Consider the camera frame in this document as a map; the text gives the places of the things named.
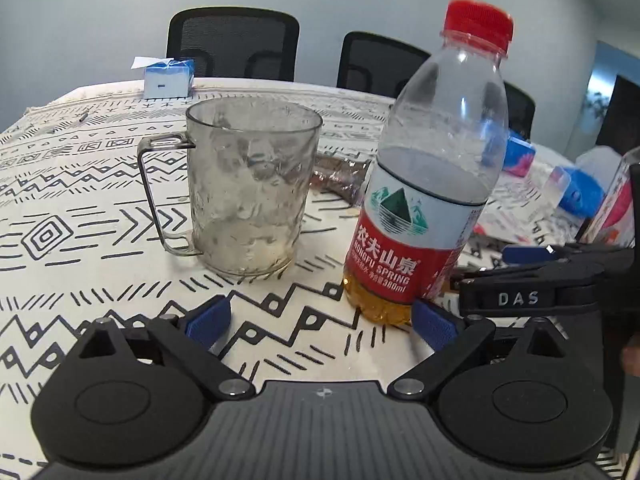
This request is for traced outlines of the person's right hand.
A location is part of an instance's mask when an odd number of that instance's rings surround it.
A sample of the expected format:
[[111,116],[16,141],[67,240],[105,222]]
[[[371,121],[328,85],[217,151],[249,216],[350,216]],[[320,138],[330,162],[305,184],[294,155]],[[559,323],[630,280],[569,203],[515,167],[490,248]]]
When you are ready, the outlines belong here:
[[640,376],[640,334],[635,334],[620,352],[620,365],[626,374]]

